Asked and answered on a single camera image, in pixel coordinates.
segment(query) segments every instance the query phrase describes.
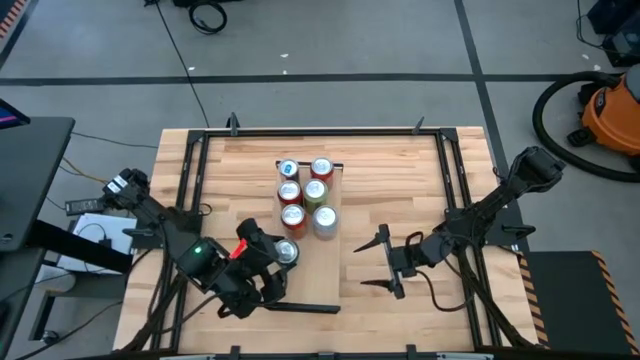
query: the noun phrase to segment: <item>can lid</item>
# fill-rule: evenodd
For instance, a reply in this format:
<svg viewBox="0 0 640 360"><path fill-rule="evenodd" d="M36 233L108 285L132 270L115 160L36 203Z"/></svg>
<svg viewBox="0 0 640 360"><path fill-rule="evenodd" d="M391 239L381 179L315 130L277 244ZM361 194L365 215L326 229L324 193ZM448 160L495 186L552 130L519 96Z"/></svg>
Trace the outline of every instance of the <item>can lid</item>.
<svg viewBox="0 0 640 360"><path fill-rule="evenodd" d="M298 245L291 240L284 239L276 243L278 261L282 264L290 264L298 259Z"/></svg>
<svg viewBox="0 0 640 360"><path fill-rule="evenodd" d="M333 170L333 163L327 158L317 158L313 160L311 168L318 175L326 175Z"/></svg>
<svg viewBox="0 0 640 360"><path fill-rule="evenodd" d="M284 200L293 200L300 195L300 185L295 181L285 181L280 184L278 194L280 194L280 197Z"/></svg>
<svg viewBox="0 0 640 360"><path fill-rule="evenodd" d="M291 159L282 160L278 170L284 176L293 176L298 172L298 163Z"/></svg>
<svg viewBox="0 0 640 360"><path fill-rule="evenodd" d="M287 225L298 225L304 220L304 210L300 205L287 205L282 210L282 221Z"/></svg>
<svg viewBox="0 0 640 360"><path fill-rule="evenodd" d="M307 185L305 185L304 187L305 194L312 199L321 198L322 196L324 196L324 193L326 191L325 186L326 185L324 184L324 182L322 182L322 180L309 180Z"/></svg>
<svg viewBox="0 0 640 360"><path fill-rule="evenodd" d="M331 206L321 206L313 214L313 221L320 226L333 226L338 221L338 216Z"/></svg>

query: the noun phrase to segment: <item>cable coil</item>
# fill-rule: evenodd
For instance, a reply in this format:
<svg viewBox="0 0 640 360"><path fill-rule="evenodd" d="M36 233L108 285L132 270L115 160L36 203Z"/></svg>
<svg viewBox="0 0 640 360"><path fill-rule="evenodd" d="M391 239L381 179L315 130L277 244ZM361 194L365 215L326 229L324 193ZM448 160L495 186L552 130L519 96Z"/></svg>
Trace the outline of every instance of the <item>cable coil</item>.
<svg viewBox="0 0 640 360"><path fill-rule="evenodd" d="M214 8L218 13L220 13L220 15L222 16L222 23L220 24L220 26L212 28L207 25L204 20L196 16L195 12L201 6L210 6ZM195 27L196 30L198 30L200 33L205 35L213 35L219 33L227 26L227 13L224 11L224 8L222 8L222 6L220 6L220 4L215 1L200 0L189 6L189 20L191 21L193 27Z"/></svg>

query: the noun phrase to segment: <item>soda can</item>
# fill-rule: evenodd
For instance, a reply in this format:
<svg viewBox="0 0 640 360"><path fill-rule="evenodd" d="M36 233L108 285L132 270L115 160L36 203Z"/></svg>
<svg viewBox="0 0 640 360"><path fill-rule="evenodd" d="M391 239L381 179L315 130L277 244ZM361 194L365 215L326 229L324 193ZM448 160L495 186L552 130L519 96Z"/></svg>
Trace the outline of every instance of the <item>soda can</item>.
<svg viewBox="0 0 640 360"><path fill-rule="evenodd" d="M302 205L302 189L297 182L287 180L278 187L278 199L282 206L296 204Z"/></svg>
<svg viewBox="0 0 640 360"><path fill-rule="evenodd" d="M326 205L329 199L329 188L322 180L311 179L304 186L304 207L309 215L317 208Z"/></svg>
<svg viewBox="0 0 640 360"><path fill-rule="evenodd" d="M282 225L292 239L302 239L307 234L307 216L300 205L287 205L282 209Z"/></svg>
<svg viewBox="0 0 640 360"><path fill-rule="evenodd" d="M278 166L278 171L285 180L300 182L300 165L297 161L291 159L282 160Z"/></svg>
<svg viewBox="0 0 640 360"><path fill-rule="evenodd" d="M313 213L313 233L320 240L331 240L338 233L338 213L331 206L321 206Z"/></svg>
<svg viewBox="0 0 640 360"><path fill-rule="evenodd" d="M317 158L311 163L311 177L324 181L329 188L333 185L333 162L327 158Z"/></svg>
<svg viewBox="0 0 640 360"><path fill-rule="evenodd" d="M300 256L298 245L289 239L278 241L275 247L278 252L278 262L281 264L295 263L298 260L298 256Z"/></svg>

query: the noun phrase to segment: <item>green soda can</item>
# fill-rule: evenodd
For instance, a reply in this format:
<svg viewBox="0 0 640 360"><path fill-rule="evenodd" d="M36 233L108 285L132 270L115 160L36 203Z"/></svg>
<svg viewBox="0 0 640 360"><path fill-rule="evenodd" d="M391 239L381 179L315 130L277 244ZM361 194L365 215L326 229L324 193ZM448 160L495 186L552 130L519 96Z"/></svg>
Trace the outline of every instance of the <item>green soda can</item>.
<svg viewBox="0 0 640 360"><path fill-rule="evenodd" d="M304 186L304 208L313 214L317 208L327 204L329 188L322 180L311 179Z"/></svg>

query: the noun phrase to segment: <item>black metal frame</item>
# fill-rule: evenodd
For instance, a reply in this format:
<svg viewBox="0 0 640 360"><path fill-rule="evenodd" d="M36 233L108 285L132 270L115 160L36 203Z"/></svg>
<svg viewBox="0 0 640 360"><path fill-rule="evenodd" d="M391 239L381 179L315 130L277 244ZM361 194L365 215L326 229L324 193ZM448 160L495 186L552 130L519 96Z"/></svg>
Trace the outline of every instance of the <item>black metal frame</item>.
<svg viewBox="0 0 640 360"><path fill-rule="evenodd" d="M41 247L123 274L129 271L133 259L133 255L104 247L41 220L33 223L27 246Z"/></svg>
<svg viewBox="0 0 640 360"><path fill-rule="evenodd" d="M283 128L283 129L246 129L239 128L238 124L231 126L231 129L215 129L215 130L190 130L187 135L187 144L185 148L184 160L182 164L182 171L180 174L180 183L178 185L178 194L176 198L176 207L183 209L185 197L187 193L187 187L189 182L189 175L191 173L191 162L193 160L193 152L197 143L201 144L200 156L198 158L198 166L196 169L195 186L193 190L193 200L191 202L191 209L187 210L189 213L197 213L199 211L198 204L202 196L202 185L205 174L207 153L209 149L209 142L212 138L226 138L226 137L291 137L291 136L433 136L436 141L436 147L438 151L438 158L440 162L440 170L442 172L442 178L444 183L444 190L447 199L447 209L445 211L452 211L456 209L456 201L453 190L453 184L451 180L451 173L449 171L449 165L447 162L447 155L445 149L445 140L451 143L451 149L456 166L456 173L458 175L458 181L464 205L471 203L471 195L469 191L469 185L466 178L466 171L462 162L462 153L460 144L458 143L457 130L455 128ZM484 263L482 253L474 252L474 258L476 262L476 268L478 277L485 289L490 293L489 281ZM460 261L460 266L470 266L466 258ZM162 288L166 289L170 281L171 276L163 277ZM473 299L473 292L466 285L464 286L465 299L469 299L467 305L467 312L469 314L469 327L471 331L471 338L474 348L483 346L482 336L480 333L480 325L478 320L477 308ZM180 320L184 313L184 305L186 300L186 285L180 289L176 297L175 312L173 319L173 326L175 330L171 332L170 349L177 352L180 342L181 326ZM487 313L489 320L489 329L491 333L491 339L493 345L501 346L500 332L493 318ZM155 336L156 340L152 337L151 349L158 349L160 344L160 336ZM336 353L327 354L287 354L287 358L327 358L333 359ZM434 358L436 353L434 352L417 352L415 346L412 344L407 345L407 352L402 353L368 353L368 354L347 354L340 353L340 358L349 359L372 359L372 358L385 358L385 359L422 359L422 358ZM232 347L229 354L216 354L216 358L220 359L275 359L282 358L282 354L251 354L241 355L239 353L239 347Z"/></svg>
<svg viewBox="0 0 640 360"><path fill-rule="evenodd" d="M73 234L73 230L76 227L77 221L76 220L71 220L69 222L69 226L67 227L67 232ZM43 265L49 265L49 266L57 266L57 262L56 261L50 261L50 260L43 260L42 261ZM82 286L83 285L83 277L86 280L87 276L90 276L90 281L92 283L95 282L96 278L99 278L100 275L99 274L91 274L91 273L86 273L86 274L76 274L76 284L74 286L74 288L68 292L63 292L63 293L58 293L58 292L51 292L51 291L45 291L44 293L44 298L42 299L42 301L40 302L40 307L38 308L38 312L36 313L36 318L33 321L33 325L31 326L31 330L29 331L29 341L40 341L42 340L42 337L44 336L44 333L46 331L46 327L47 327L47 323L49 321L49 317L51 316L51 311L53 310L53 306L55 304L56 298L59 297L73 297L73 298L81 298L81 297L92 297L92 298L108 298L108 299L118 299L118 298L122 298L124 296L124 290L122 291L122 294L119 293L114 293L112 291L110 291L111 289L113 289L113 286L106 286L105 288L107 288L108 290L104 291L104 292L96 292L95 288L91 287L88 288L86 286ZM109 276L108 278L101 278L102 280L109 282L109 284L113 284L113 281L111 280L116 280L115 278L112 278L111 276Z"/></svg>

